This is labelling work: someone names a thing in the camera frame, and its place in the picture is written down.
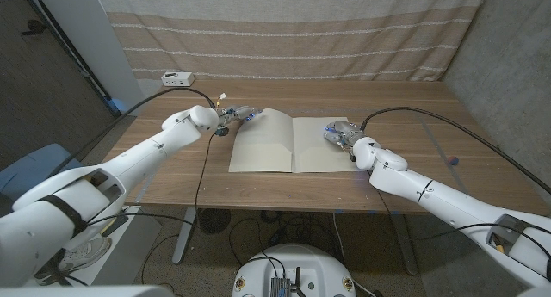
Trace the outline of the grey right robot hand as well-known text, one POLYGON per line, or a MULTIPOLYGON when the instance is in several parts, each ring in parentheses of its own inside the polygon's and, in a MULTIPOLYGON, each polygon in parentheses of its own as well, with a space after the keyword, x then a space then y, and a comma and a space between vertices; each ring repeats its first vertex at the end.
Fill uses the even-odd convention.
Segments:
POLYGON ((359 139, 365 138, 365 134, 354 123, 334 121, 325 127, 324 138, 332 144, 340 146, 343 150, 349 151, 359 139))

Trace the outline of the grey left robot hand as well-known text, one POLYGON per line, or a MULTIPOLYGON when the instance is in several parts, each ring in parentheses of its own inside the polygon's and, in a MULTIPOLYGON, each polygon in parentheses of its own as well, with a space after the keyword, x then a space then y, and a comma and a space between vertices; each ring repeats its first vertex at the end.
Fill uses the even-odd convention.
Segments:
POLYGON ((259 108, 251 106, 230 106, 222 108, 218 111, 219 123, 218 127, 226 127, 233 121, 250 121, 257 114, 261 114, 263 111, 259 108))

